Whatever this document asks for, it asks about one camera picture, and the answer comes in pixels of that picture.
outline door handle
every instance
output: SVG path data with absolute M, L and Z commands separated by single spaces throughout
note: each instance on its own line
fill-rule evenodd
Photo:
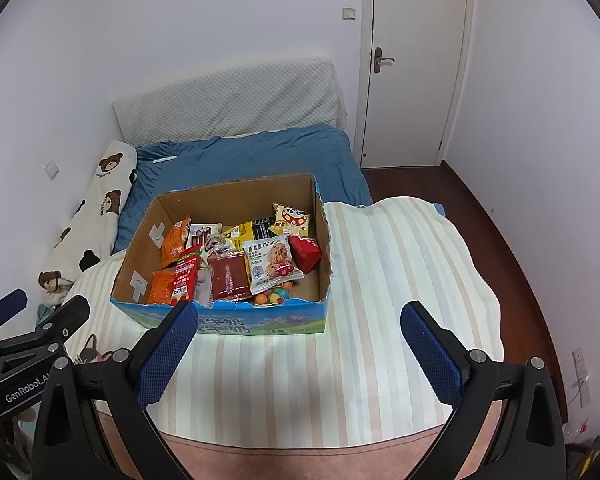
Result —
M 374 72 L 377 74 L 380 72 L 380 64 L 385 60 L 390 59 L 395 63 L 395 59 L 393 57 L 382 57 L 382 48 L 376 46 L 376 51 L 374 54 Z

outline light switch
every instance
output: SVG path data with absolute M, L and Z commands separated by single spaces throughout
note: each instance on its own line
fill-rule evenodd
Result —
M 342 19 L 343 20 L 355 20 L 356 19 L 356 9 L 351 7 L 342 7 Z
M 56 166 L 55 162 L 53 159 L 51 159 L 45 166 L 45 171 L 46 174 L 48 174 L 49 178 L 51 180 L 55 179 L 55 177 L 58 175 L 58 173 L 60 173 L 60 170 L 58 170 L 58 167 Z

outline blue gripper pad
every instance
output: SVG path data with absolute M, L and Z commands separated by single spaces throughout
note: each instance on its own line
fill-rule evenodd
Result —
M 136 399 L 144 410 L 158 402 L 198 329 L 198 311 L 188 303 L 140 368 Z
M 0 327 L 27 306 L 27 295 L 17 288 L 0 300 Z
M 462 372 L 434 333 L 442 329 L 436 326 L 432 330 L 411 303 L 402 308 L 400 328 L 438 400 L 458 407 L 463 394 Z

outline white wall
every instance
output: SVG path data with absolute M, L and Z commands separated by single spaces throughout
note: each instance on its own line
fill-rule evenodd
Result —
M 0 338 L 32 330 L 40 267 L 75 212 L 94 165 L 119 135 L 88 48 L 85 0 L 11 0 L 0 15 L 0 298 L 27 310 Z M 60 173 L 50 181 L 43 166 Z
M 183 72 L 328 54 L 355 131 L 361 0 L 91 0 L 91 36 L 109 98 Z M 355 22 L 342 20 L 355 7 Z
M 600 433 L 600 20 L 585 0 L 477 0 L 446 155 L 509 243 L 567 386 L 582 346 Z M 576 393 L 567 389 L 568 400 Z

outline white door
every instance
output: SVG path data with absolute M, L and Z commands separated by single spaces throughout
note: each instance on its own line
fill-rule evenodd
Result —
M 362 168 L 432 166 L 458 76 L 466 0 L 374 0 Z

